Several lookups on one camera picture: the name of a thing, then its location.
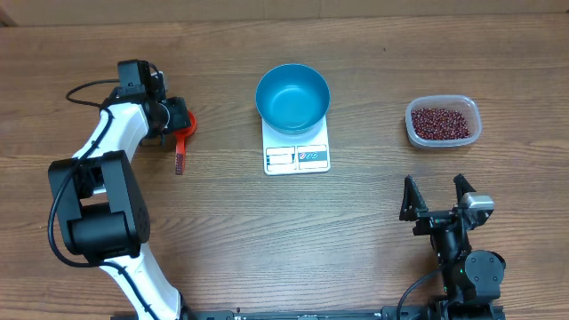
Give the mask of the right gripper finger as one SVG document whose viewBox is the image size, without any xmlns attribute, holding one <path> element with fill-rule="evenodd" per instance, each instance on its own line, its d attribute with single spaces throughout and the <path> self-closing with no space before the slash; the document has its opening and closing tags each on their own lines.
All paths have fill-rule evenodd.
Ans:
<svg viewBox="0 0 569 320">
<path fill-rule="evenodd" d="M 428 207 L 413 177 L 411 175 L 406 176 L 399 219 L 403 221 L 415 221 L 424 217 L 427 212 Z"/>
<path fill-rule="evenodd" d="M 456 197 L 457 203 L 461 202 L 461 199 L 467 194 L 471 192 L 475 192 L 476 190 L 469 184 L 467 179 L 464 177 L 463 174 L 459 173 L 453 178 L 453 182 L 455 185 L 456 190 Z"/>
</svg>

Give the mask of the red measuring scoop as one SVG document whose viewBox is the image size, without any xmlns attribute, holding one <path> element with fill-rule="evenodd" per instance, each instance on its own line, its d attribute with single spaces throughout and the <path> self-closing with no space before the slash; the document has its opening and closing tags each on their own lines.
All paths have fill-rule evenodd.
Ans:
<svg viewBox="0 0 569 320">
<path fill-rule="evenodd" d="M 176 157 L 175 157 L 175 174 L 182 175 L 185 171 L 186 162 L 186 140 L 192 136 L 197 128 L 195 116 L 189 111 L 188 117 L 190 126 L 175 131 L 173 134 L 176 138 Z"/>
</svg>

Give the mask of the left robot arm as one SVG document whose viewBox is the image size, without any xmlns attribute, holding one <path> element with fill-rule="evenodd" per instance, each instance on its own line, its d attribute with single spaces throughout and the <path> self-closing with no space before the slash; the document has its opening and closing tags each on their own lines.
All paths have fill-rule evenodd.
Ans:
<svg viewBox="0 0 569 320">
<path fill-rule="evenodd" d="M 105 272 L 131 302 L 137 319 L 193 316 L 150 250 L 148 208 L 131 166 L 138 145 L 154 130 L 170 134 L 193 126 L 182 98 L 113 97 L 104 102 L 84 146 L 48 169 L 52 252 L 72 268 Z"/>
</svg>

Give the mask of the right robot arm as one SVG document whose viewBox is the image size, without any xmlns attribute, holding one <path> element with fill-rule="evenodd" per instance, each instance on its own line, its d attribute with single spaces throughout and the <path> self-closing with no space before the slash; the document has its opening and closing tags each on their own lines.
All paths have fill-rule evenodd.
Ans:
<svg viewBox="0 0 569 320">
<path fill-rule="evenodd" d="M 453 178 L 457 203 L 448 210 L 431 211 L 412 176 L 404 181 L 399 219 L 415 223 L 416 236 L 428 236 L 438 268 L 405 290 L 395 308 L 395 319 L 500 320 L 504 308 L 494 302 L 501 296 L 505 260 L 497 252 L 473 250 L 468 232 L 483 226 L 494 211 L 491 196 L 477 192 L 459 174 Z M 404 306 L 410 293 L 440 275 L 445 293 L 424 307 Z"/>
</svg>

